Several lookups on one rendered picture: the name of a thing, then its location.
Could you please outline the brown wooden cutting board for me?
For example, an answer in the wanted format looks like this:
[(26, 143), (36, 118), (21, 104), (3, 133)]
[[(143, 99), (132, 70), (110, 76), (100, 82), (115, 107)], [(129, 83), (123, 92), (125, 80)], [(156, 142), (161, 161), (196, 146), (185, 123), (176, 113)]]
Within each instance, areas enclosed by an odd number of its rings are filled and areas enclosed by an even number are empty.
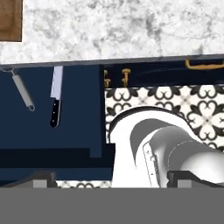
[(21, 42), (23, 0), (0, 0), (0, 41)]

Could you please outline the navy cupboard base panel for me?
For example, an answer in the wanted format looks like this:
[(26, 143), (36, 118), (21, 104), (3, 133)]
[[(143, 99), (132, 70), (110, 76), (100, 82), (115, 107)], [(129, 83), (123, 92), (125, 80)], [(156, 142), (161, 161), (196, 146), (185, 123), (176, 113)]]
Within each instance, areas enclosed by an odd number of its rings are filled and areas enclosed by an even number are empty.
[(34, 172), (53, 172), (56, 180), (111, 180), (115, 146), (100, 157), (89, 149), (0, 149), (0, 183), (24, 179)]

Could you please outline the navy drawer front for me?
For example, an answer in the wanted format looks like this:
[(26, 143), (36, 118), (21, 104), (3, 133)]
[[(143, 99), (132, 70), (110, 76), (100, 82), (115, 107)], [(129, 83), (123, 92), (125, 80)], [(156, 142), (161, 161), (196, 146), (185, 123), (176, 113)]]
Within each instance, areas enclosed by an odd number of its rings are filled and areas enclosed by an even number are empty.
[[(190, 60), (192, 66), (222, 63), (224, 59)], [(103, 68), (108, 71), (111, 88), (123, 88), (124, 68), (131, 70), (128, 88), (224, 84), (224, 68), (190, 70), (184, 60), (107, 64)]]

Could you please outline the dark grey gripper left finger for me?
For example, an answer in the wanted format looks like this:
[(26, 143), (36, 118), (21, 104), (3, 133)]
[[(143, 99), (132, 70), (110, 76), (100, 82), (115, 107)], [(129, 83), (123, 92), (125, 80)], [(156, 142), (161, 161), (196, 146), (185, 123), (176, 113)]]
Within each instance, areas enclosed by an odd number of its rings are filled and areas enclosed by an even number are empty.
[(35, 171), (32, 175), (20, 180), (8, 181), (1, 180), (2, 188), (57, 188), (56, 176), (54, 171)]

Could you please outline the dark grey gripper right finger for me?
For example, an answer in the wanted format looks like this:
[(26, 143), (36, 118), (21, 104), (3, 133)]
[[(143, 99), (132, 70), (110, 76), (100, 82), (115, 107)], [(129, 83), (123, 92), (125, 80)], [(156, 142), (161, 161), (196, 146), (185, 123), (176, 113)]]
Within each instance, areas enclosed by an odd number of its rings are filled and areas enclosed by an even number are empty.
[(168, 188), (224, 188), (224, 185), (202, 180), (190, 171), (168, 171)]

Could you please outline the navy cupboard door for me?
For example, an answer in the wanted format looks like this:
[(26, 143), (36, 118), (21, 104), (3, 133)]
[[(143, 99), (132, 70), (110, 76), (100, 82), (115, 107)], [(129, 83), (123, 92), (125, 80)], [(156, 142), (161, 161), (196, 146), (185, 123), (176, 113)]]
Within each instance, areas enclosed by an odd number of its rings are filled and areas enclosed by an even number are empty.
[(17, 70), (33, 100), (35, 110), (24, 104), (8, 69), (0, 70), (0, 148), (88, 148), (101, 155), (101, 88), (98, 66), (66, 66), (61, 93), (59, 126), (50, 126), (53, 69), (27, 67)]

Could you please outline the black handled kitchen knife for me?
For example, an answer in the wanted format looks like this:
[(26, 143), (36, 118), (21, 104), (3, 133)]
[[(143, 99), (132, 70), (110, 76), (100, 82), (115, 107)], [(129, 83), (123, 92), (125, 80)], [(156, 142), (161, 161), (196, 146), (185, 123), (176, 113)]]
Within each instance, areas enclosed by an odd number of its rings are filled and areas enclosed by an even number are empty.
[(53, 98), (52, 116), (50, 125), (53, 128), (59, 126), (61, 108), (61, 89), (63, 82), (63, 66), (56, 66), (53, 69), (51, 97)]

